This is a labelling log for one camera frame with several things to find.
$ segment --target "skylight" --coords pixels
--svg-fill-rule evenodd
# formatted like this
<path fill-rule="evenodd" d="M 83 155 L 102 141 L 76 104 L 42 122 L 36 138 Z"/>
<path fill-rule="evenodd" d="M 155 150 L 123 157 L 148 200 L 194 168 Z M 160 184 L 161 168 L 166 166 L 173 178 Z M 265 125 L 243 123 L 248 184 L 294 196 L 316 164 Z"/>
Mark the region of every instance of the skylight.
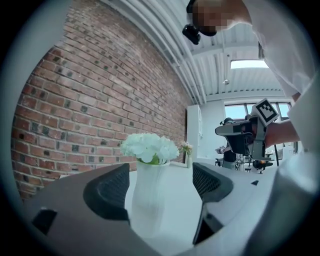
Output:
<path fill-rule="evenodd" d="M 231 61 L 231 69 L 244 69 L 244 68 L 269 68 L 264 60 L 233 60 Z"/>

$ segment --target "desk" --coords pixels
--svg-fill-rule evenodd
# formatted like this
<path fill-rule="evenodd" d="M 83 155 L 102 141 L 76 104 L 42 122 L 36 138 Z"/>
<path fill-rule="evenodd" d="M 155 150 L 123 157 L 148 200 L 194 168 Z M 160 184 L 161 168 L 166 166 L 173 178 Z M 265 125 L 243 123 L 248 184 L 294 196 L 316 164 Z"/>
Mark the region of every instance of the desk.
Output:
<path fill-rule="evenodd" d="M 137 172 L 132 171 L 125 197 L 125 209 L 131 216 L 132 197 Z M 193 239 L 201 213 L 202 201 L 192 182 L 192 168 L 170 165 L 163 174 L 160 187 L 165 197 L 165 210 L 159 234 L 143 240 L 163 256 L 173 256 L 193 247 Z"/>
<path fill-rule="evenodd" d="M 215 172 L 229 177 L 234 188 L 225 199 L 207 206 L 224 227 L 201 246 L 193 247 L 202 201 L 192 182 L 192 169 L 170 165 L 165 171 L 161 188 L 166 208 L 159 235 L 141 239 L 132 232 L 127 221 L 104 219 L 84 202 L 83 192 L 88 181 L 117 166 L 64 177 L 49 184 L 24 204 L 29 228 L 39 210 L 45 207 L 58 214 L 47 235 L 36 233 L 59 255 L 104 256 L 117 251 L 121 256 L 196 256 L 208 255 L 208 252 L 211 255 L 239 256 L 263 214 L 276 173 L 275 169 L 263 175 L 243 173 L 210 165 Z M 131 172 L 129 179 L 124 206 L 130 217 L 137 172 Z M 258 185 L 252 185 L 256 180 L 259 180 Z"/>

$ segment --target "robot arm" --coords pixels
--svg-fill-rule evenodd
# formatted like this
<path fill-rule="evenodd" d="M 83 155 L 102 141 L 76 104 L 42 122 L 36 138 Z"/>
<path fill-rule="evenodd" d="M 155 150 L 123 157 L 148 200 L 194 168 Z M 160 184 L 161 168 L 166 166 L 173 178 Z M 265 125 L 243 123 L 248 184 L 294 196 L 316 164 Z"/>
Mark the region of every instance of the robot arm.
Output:
<path fill-rule="evenodd" d="M 265 157 L 265 137 L 268 125 L 278 116 L 279 114 L 265 98 L 252 107 L 247 121 L 219 126 L 215 129 L 215 133 L 226 138 L 232 152 L 250 156 L 254 160 L 270 161 L 270 157 Z M 255 135 L 252 130 L 253 124 L 256 125 Z"/>

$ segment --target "white flower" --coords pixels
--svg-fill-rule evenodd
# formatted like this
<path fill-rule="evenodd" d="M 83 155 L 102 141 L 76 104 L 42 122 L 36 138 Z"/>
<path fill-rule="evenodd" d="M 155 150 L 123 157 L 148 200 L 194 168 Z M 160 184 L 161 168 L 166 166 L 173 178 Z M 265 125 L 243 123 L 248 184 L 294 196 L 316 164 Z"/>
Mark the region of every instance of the white flower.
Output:
<path fill-rule="evenodd" d="M 179 155 L 175 143 L 154 133 L 131 134 L 121 144 L 125 156 L 136 157 L 144 163 L 165 164 Z"/>

